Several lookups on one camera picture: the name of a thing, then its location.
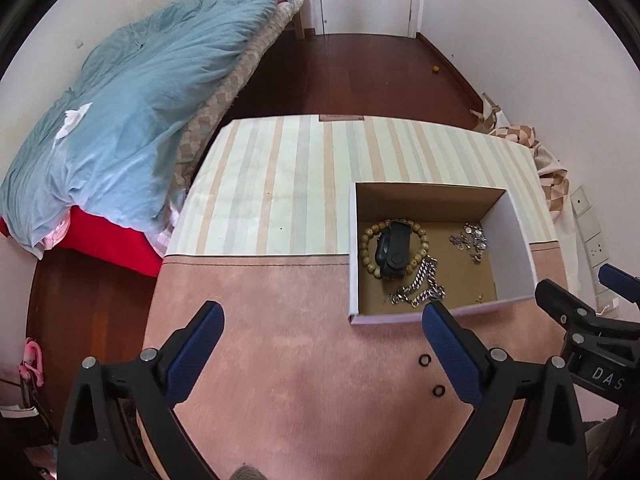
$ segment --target electrical outlet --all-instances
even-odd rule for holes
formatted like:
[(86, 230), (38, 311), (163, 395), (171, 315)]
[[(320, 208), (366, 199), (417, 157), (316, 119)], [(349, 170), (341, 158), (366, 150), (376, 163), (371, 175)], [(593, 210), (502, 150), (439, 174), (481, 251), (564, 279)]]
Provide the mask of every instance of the electrical outlet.
[(601, 294), (606, 290), (609, 290), (606, 286), (600, 283), (600, 280), (598, 279), (598, 272), (600, 272), (600, 267), (608, 263), (609, 260), (604, 260), (601, 264), (597, 264), (595, 267), (593, 267), (593, 269), (591, 269), (591, 273), (593, 274), (593, 290), (596, 294)]
[(596, 296), (596, 313), (606, 317), (616, 317), (620, 298), (612, 290), (606, 290)]
[(574, 213), (576, 216), (580, 216), (591, 207), (591, 202), (589, 202), (589, 199), (587, 198), (584, 186), (580, 186), (571, 193), (571, 204), (574, 206)]
[(596, 234), (591, 240), (584, 243), (587, 249), (587, 258), (591, 269), (609, 259), (609, 246), (602, 233)]
[(596, 234), (602, 232), (600, 220), (594, 207), (588, 208), (587, 211), (578, 216), (576, 223), (583, 242), (591, 240)]

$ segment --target pink cloth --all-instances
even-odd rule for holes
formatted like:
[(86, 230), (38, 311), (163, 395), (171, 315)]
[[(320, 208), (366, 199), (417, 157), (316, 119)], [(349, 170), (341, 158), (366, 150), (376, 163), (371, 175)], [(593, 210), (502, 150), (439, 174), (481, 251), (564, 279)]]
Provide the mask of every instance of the pink cloth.
[[(566, 284), (557, 243), (532, 247), (539, 277)], [(160, 348), (205, 300), (225, 332), (190, 398), (184, 429), (220, 478), (246, 463), (277, 480), (426, 478), (471, 412), (420, 323), (351, 326), (348, 257), (168, 256), (145, 334)], [(462, 319), (488, 346), (544, 362), (563, 330), (534, 302)], [(418, 358), (429, 353), (427, 368)], [(436, 398), (438, 384), (446, 394)], [(513, 434), (516, 403), (483, 476)]]
[(18, 373), (25, 381), (31, 381), (31, 372), (36, 378), (36, 386), (44, 386), (44, 370), (40, 345), (28, 337), (24, 344), (24, 356), (18, 366)]
[(70, 227), (71, 209), (66, 212), (65, 217), (60, 221), (58, 226), (42, 239), (44, 250), (48, 251), (49, 249), (53, 249), (53, 247), (58, 245), (62, 241), (62, 238), (66, 236), (66, 233), (69, 231)]

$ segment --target wall socket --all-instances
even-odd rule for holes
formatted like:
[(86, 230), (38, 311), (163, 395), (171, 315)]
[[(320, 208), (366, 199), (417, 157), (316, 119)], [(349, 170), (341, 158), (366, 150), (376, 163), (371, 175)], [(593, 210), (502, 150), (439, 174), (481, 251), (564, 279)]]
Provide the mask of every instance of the wall socket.
[(584, 243), (587, 249), (587, 258), (591, 269), (609, 259), (609, 247), (602, 233), (596, 234), (591, 240)]
[(593, 267), (593, 269), (591, 269), (591, 273), (593, 274), (593, 289), (596, 295), (601, 294), (606, 290), (609, 290), (606, 286), (600, 283), (600, 280), (598, 279), (598, 273), (600, 272), (600, 267), (608, 263), (609, 263), (609, 260), (604, 260), (601, 264), (597, 264), (595, 267)]

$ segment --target pink toy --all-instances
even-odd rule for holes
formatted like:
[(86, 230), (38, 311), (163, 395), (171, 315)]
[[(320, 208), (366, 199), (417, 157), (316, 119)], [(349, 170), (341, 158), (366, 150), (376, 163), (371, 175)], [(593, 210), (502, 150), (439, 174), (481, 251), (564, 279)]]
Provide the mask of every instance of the pink toy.
[(24, 357), (18, 366), (20, 377), (25, 381), (31, 381), (30, 371), (36, 376), (36, 386), (41, 388), (44, 384), (44, 373), (42, 371), (42, 349), (30, 337), (24, 343)]

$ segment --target screw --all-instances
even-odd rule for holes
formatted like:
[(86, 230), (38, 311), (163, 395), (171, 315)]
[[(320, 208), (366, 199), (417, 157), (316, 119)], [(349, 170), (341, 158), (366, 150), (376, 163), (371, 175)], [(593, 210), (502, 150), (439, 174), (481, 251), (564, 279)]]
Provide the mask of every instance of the screw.
[(88, 370), (89, 368), (93, 368), (96, 363), (97, 361), (95, 357), (92, 357), (92, 356), (85, 357), (84, 360), (82, 361), (82, 368), (86, 368)]
[(554, 355), (551, 358), (551, 364), (556, 368), (564, 368), (564, 359), (562, 359), (560, 356)]
[(418, 357), (418, 362), (420, 363), (420, 366), (427, 367), (431, 363), (431, 356), (429, 354), (422, 354)]
[(142, 352), (140, 352), (140, 359), (143, 361), (153, 361), (158, 355), (158, 350), (155, 348), (145, 348)]
[(494, 348), (489, 352), (491, 359), (494, 361), (506, 361), (507, 360), (507, 352), (505, 352), (502, 348)]

